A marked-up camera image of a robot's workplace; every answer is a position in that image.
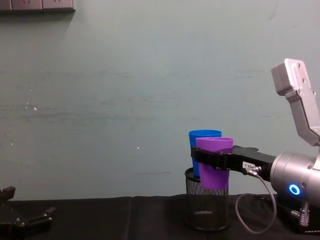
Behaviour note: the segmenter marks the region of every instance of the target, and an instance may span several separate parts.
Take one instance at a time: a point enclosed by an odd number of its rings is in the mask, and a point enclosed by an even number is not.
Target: wall outlet
[[[42,0],[42,7],[46,9],[74,9],[73,0]]]
[[[11,4],[12,10],[42,10],[41,0],[11,0]]]
[[[0,11],[10,11],[10,10],[12,10],[11,0],[0,0]]]

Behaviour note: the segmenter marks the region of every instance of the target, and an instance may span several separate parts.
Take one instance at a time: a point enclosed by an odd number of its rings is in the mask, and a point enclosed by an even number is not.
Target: plastic cup
[[[195,140],[196,146],[203,150],[216,152],[222,149],[231,149],[234,139],[230,137],[201,137]],[[199,162],[201,186],[205,189],[229,188],[229,170],[217,170],[212,166]]]
[[[199,129],[193,130],[189,132],[189,140],[190,140],[190,147],[196,147],[196,139],[197,138],[208,138],[208,137],[221,137],[222,132],[220,130],[213,130],[213,129]],[[193,174],[195,177],[200,176],[199,172],[199,163],[192,157],[192,166],[193,166]]]

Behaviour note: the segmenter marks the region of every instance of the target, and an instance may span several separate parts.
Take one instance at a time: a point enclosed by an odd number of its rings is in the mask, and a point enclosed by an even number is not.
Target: blue cup
[[[212,129],[200,129],[200,130],[193,130],[189,132],[189,140],[190,140],[190,147],[196,147],[196,138],[211,138],[211,137],[221,137],[222,132],[219,130],[212,130]],[[195,177],[199,177],[199,163],[196,162],[195,158],[192,158],[192,165],[193,165],[193,174]]]

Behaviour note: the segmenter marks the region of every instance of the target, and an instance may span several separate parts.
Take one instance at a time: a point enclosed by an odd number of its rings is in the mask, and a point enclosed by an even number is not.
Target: gray cable
[[[260,181],[261,181],[261,182],[263,183],[263,185],[266,187],[266,189],[268,190],[268,192],[269,192],[269,194],[270,194],[270,196],[271,196],[272,206],[273,206],[273,216],[272,216],[272,219],[271,219],[269,225],[268,225],[266,228],[264,228],[264,229],[262,229],[262,230],[260,230],[260,231],[253,231],[251,228],[249,228],[249,227],[245,224],[244,220],[241,218],[241,216],[240,216],[240,214],[239,214],[238,205],[239,205],[240,199],[241,199],[243,196],[248,196],[248,195],[252,196],[252,195],[254,195],[254,194],[246,193],[246,194],[240,195],[240,196],[236,199],[236,201],[235,201],[235,213],[236,213],[237,217],[239,218],[240,222],[242,223],[242,225],[243,225],[250,233],[252,233],[252,234],[262,234],[262,233],[264,233],[265,231],[269,230],[269,228],[274,224],[274,222],[275,222],[275,220],[276,220],[276,217],[277,217],[277,204],[276,204],[275,196],[272,194],[272,190],[267,186],[267,184],[265,183],[265,181],[263,180],[263,178],[262,178],[261,176],[259,176],[259,175],[255,175],[255,177],[258,178],[258,179],[260,179]]]

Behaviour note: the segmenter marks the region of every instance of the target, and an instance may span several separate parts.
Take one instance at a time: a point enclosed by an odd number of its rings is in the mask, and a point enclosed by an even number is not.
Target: blue led ring
[[[289,186],[289,190],[293,195],[299,195],[300,194],[300,188],[295,184],[291,184]]]

